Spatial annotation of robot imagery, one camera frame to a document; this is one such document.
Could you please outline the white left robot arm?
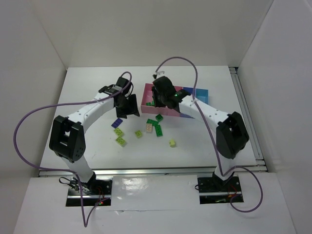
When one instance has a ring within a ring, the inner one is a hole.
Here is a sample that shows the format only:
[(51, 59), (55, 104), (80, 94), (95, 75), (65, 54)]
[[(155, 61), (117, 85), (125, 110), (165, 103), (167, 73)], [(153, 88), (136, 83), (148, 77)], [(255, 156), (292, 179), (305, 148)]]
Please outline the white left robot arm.
[(98, 194), (100, 190), (105, 190), (106, 185), (96, 179), (96, 174), (85, 159), (85, 133), (103, 114), (112, 109), (116, 109), (119, 118), (139, 116), (135, 94), (128, 97), (119, 94), (109, 98), (106, 93), (97, 93), (91, 104), (84, 105), (66, 117), (57, 116), (53, 121), (49, 148), (62, 158), (71, 171), (77, 173), (74, 177), (79, 178), (82, 186), (90, 193)]

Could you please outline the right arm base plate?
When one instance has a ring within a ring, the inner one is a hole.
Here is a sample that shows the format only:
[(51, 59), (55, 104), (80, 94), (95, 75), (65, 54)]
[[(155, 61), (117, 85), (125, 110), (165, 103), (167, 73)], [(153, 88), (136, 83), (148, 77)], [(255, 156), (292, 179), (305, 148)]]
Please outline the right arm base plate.
[(198, 177), (195, 189), (199, 192), (200, 204), (230, 203), (231, 199), (233, 199), (233, 203), (242, 203), (244, 201), (240, 180), (237, 176), (232, 177), (222, 188), (216, 187), (211, 176)]

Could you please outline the green long lego brick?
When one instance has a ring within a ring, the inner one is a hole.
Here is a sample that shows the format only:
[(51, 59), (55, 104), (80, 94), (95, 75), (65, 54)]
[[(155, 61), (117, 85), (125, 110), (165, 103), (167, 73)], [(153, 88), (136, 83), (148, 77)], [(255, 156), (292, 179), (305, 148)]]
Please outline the green long lego brick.
[(162, 137), (163, 136), (162, 128), (161, 128), (160, 125), (156, 125), (155, 126), (155, 132), (156, 132), (156, 136), (157, 137)]

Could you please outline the large pink container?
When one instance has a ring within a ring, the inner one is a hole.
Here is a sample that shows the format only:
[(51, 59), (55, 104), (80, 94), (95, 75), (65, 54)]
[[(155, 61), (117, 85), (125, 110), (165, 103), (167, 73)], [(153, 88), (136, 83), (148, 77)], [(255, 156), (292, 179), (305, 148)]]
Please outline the large pink container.
[(146, 83), (143, 91), (142, 101), (141, 101), (141, 112), (146, 114), (161, 114), (165, 116), (169, 116), (169, 109), (166, 107), (154, 107), (151, 105), (147, 105), (147, 103), (151, 103), (154, 101), (153, 92), (152, 92), (152, 84)]

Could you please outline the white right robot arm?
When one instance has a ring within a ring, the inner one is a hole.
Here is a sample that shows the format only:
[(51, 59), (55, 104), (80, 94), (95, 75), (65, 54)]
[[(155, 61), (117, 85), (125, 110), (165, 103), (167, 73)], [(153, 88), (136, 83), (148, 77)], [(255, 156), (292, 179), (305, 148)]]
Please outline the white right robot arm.
[(223, 188), (234, 175), (234, 159), (250, 139), (241, 114), (229, 114), (202, 102), (196, 98), (196, 88), (191, 93), (185, 89), (176, 90), (168, 77), (153, 75), (153, 78), (156, 107), (167, 107), (204, 122), (217, 158), (213, 183), (216, 188)]

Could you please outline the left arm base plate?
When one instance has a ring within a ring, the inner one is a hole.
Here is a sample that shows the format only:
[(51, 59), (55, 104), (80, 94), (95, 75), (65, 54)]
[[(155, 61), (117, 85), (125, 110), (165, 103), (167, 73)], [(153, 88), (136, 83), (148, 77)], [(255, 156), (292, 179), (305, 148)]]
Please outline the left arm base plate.
[(66, 199), (66, 207), (80, 207), (80, 194), (82, 192), (83, 205), (94, 206), (97, 202), (99, 206), (111, 205), (112, 194), (112, 179), (100, 179), (98, 185), (93, 189), (88, 189), (86, 185), (82, 185), (82, 190), (79, 189), (78, 181), (76, 178), (60, 177), (59, 183), (68, 186), (68, 193)]

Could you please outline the purple lego brick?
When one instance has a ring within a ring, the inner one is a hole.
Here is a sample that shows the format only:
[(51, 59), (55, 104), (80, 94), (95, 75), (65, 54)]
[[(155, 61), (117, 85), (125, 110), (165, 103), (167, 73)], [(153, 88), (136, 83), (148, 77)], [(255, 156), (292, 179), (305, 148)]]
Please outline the purple lego brick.
[(116, 129), (120, 126), (120, 124), (123, 122), (123, 120), (121, 118), (117, 118), (112, 124), (111, 126)]

